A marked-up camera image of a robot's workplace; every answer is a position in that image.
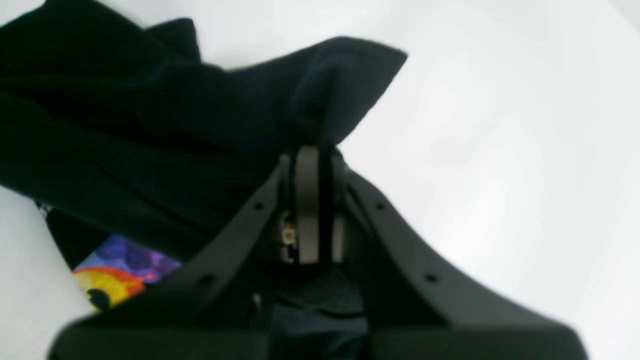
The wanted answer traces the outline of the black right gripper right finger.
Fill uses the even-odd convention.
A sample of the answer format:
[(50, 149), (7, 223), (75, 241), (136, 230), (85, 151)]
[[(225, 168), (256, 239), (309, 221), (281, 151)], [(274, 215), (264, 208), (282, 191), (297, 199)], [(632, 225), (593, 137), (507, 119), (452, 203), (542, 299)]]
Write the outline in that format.
[(496, 294), (429, 246), (377, 187), (330, 153), (331, 259), (365, 308), (362, 360), (586, 360), (577, 333)]

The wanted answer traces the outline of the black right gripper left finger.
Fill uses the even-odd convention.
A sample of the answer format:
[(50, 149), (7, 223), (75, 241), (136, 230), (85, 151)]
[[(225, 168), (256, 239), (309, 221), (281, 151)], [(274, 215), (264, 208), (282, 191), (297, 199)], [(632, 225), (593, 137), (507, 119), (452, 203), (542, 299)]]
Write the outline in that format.
[(60, 333), (51, 360), (266, 360), (252, 323), (270, 289), (263, 265), (321, 260), (320, 151), (279, 158), (266, 183), (202, 251), (162, 283)]

